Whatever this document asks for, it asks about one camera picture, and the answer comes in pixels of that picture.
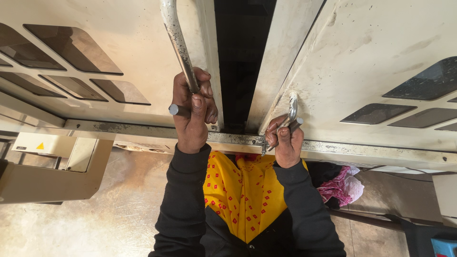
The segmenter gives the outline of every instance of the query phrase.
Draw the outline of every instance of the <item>yellow patterned fabric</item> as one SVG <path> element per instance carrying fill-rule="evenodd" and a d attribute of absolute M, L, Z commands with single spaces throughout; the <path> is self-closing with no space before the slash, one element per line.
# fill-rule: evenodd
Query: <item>yellow patterned fabric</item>
<path fill-rule="evenodd" d="M 237 156 L 236 165 L 221 152 L 209 155 L 203 192 L 230 233 L 249 243 L 286 208 L 284 187 L 273 170 L 274 155 Z"/>

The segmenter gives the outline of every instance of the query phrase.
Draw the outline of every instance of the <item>black sweater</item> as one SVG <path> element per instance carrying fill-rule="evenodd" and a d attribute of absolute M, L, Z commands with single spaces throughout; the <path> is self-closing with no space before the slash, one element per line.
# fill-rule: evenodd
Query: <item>black sweater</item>
<path fill-rule="evenodd" d="M 298 163 L 273 168 L 284 186 L 288 208 L 249 244 L 232 235 L 227 224 L 208 206 L 203 183 L 211 147 L 185 154 L 175 147 L 167 185 L 155 224 L 155 256 L 346 256 L 335 225 L 311 178 Z"/>

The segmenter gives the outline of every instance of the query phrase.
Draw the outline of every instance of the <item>hand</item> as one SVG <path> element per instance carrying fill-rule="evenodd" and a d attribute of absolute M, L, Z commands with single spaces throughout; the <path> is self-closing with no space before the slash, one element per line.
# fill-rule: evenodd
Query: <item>hand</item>
<path fill-rule="evenodd" d="M 281 125 L 286 116 L 282 115 L 270 121 L 265 131 L 265 139 L 270 145 L 276 144 L 279 140 L 279 145 L 275 148 L 276 162 L 282 168 L 287 169 L 302 161 L 300 153 L 302 151 L 304 133 L 298 128 L 290 135 L 289 128 L 282 127 L 278 130 L 277 135 L 276 129 Z"/>
<path fill-rule="evenodd" d="M 191 109 L 191 117 L 174 115 L 176 132 L 178 133 L 178 149 L 187 154 L 200 151 L 208 139 L 208 129 L 205 125 L 218 121 L 218 109 L 213 99 L 211 75 L 206 71 L 193 67 L 195 77 L 200 85 L 200 93 L 194 94 L 187 86 L 184 73 L 179 73 L 173 81 L 173 101 L 171 103 Z"/>

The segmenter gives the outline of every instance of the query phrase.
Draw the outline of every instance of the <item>dirty surface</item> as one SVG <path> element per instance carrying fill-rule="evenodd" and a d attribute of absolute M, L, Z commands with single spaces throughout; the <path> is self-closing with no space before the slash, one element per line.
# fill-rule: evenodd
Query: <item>dirty surface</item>
<path fill-rule="evenodd" d="M 154 224 L 171 158 L 113 148 L 100 190 L 91 199 L 60 206 L 0 205 L 0 256 L 146 257 L 154 246 Z M 356 177 L 365 186 L 364 194 L 346 209 L 429 220 L 439 216 L 430 182 L 376 171 Z M 408 256 L 403 233 L 338 217 L 332 220 L 349 257 Z"/>

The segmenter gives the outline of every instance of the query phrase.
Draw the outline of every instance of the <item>fingernail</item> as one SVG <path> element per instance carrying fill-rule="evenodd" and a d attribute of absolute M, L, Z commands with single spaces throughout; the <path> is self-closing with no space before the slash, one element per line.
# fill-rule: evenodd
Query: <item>fingernail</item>
<path fill-rule="evenodd" d="M 202 101 L 197 96 L 192 96 L 192 103 L 195 107 L 202 106 Z"/>

